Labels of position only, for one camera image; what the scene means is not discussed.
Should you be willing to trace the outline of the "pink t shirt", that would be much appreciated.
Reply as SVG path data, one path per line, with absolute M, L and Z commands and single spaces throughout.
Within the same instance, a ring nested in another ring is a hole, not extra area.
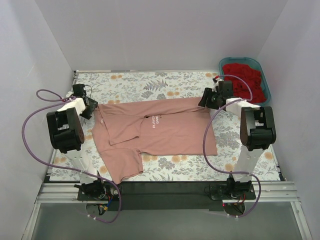
M 210 109 L 200 97 L 99 104 L 92 136 L 114 183 L 143 172 L 142 154 L 218 154 Z

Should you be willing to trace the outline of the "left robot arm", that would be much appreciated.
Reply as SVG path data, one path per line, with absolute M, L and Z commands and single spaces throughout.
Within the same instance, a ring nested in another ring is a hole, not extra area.
M 95 200 L 103 199 L 107 190 L 102 180 L 98 179 L 98 171 L 82 149 L 85 134 L 80 117 L 89 120 L 98 102 L 87 96 L 85 84 L 72 86 L 72 97 L 75 99 L 65 104 L 57 111 L 46 115 L 50 142 L 54 149 L 59 150 L 69 160 L 73 167 L 79 169 L 80 185 L 75 185 L 84 195 Z

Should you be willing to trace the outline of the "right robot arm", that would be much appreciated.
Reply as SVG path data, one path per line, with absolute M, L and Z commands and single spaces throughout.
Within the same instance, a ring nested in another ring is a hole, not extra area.
M 205 88 L 198 106 L 230 112 L 240 117 L 239 136 L 242 143 L 240 155 L 225 181 L 208 187 L 212 200 L 254 200 L 253 171 L 262 153 L 276 141 L 276 127 L 270 106 L 259 106 L 248 99 L 235 97 L 233 83 L 214 78 L 214 88 Z

